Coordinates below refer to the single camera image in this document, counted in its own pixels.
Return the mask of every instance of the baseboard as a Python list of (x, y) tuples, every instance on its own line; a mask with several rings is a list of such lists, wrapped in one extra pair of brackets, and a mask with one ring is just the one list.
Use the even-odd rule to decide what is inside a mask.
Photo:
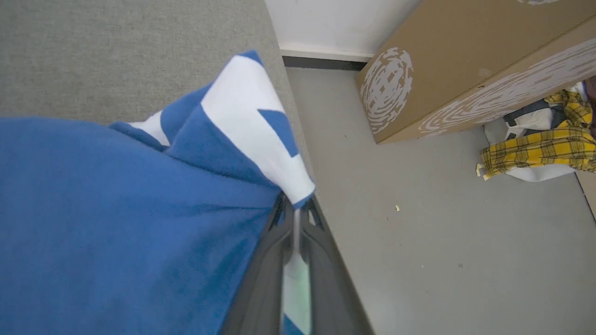
[(320, 58), (282, 56), (286, 67), (300, 67), (303, 69), (325, 69), (360, 71), (366, 63), (346, 60), (323, 60)]
[(368, 63), (374, 54), (336, 49), (308, 48), (298, 45), (280, 45), (282, 56), (317, 58), (323, 60), (355, 61)]

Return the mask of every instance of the white wall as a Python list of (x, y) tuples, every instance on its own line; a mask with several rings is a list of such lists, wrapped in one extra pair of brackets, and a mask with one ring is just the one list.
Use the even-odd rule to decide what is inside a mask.
[(265, 0), (283, 55), (368, 61), (422, 0)]

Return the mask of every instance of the pile of clothes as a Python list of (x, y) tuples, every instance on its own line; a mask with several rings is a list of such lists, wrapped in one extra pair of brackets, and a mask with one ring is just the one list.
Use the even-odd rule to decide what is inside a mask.
[(507, 173), (540, 181), (576, 170), (596, 172), (590, 102), (596, 98), (590, 94), (596, 91), (595, 82), (580, 82), (485, 125), (491, 146), (480, 154), (483, 163), (477, 171), (486, 172), (478, 174), (485, 180)]

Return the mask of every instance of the gray carpet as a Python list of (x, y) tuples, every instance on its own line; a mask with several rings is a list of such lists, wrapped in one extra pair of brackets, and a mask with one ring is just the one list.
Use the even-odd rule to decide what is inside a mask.
[(0, 2), (0, 116), (140, 121), (256, 49), (308, 165), (262, 0)]

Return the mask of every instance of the white wood grain print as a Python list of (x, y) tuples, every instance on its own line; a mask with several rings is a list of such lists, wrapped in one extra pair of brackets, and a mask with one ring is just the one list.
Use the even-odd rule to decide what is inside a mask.
[(405, 107), (413, 71), (410, 55), (399, 48), (380, 54), (368, 69), (360, 96), (374, 134), (385, 129)]
[(418, 130), (423, 135), (465, 122), (486, 123), (511, 113), (511, 106), (540, 99), (559, 85), (596, 70), (596, 39), (572, 46), (529, 67), (508, 75), (477, 92), (429, 115)]

